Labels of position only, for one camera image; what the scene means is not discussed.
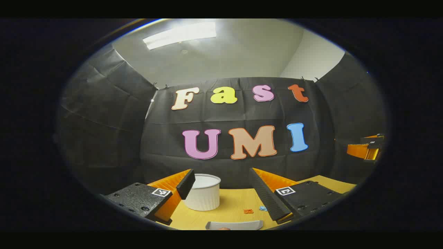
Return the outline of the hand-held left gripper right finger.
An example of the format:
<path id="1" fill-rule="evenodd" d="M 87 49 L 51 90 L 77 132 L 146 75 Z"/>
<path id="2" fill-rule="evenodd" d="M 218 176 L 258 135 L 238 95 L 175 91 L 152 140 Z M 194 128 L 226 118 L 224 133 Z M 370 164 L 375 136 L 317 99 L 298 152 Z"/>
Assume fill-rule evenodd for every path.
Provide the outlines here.
<path id="1" fill-rule="evenodd" d="M 342 200 L 348 183 L 321 175 L 294 181 L 251 168 L 250 183 L 276 223 L 307 219 Z"/>

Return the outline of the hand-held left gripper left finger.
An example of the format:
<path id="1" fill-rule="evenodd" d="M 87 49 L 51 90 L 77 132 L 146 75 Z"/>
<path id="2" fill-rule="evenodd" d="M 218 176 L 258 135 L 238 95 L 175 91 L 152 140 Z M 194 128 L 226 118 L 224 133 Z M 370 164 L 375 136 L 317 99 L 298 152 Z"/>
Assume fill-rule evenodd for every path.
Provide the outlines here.
<path id="1" fill-rule="evenodd" d="M 194 182 L 194 170 L 187 169 L 152 183 L 133 183 L 105 197 L 126 211 L 170 225 L 174 211 L 187 198 Z"/>

